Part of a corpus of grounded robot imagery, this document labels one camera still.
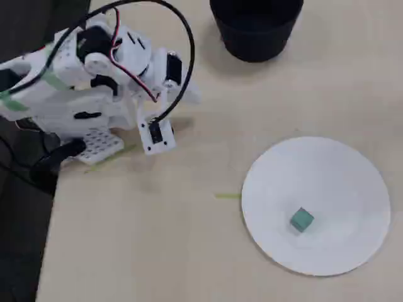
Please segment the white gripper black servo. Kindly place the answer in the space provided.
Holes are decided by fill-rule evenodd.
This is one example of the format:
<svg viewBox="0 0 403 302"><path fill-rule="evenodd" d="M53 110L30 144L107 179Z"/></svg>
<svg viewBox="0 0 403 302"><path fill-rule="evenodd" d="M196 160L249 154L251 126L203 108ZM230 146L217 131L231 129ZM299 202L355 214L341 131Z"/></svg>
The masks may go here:
<svg viewBox="0 0 403 302"><path fill-rule="evenodd" d="M183 82L183 63L176 52L166 48L158 48L152 52L148 68L143 75L144 82L152 91L164 89L177 90ZM191 78L180 97L180 103L199 104L201 102L200 89Z"/></svg>

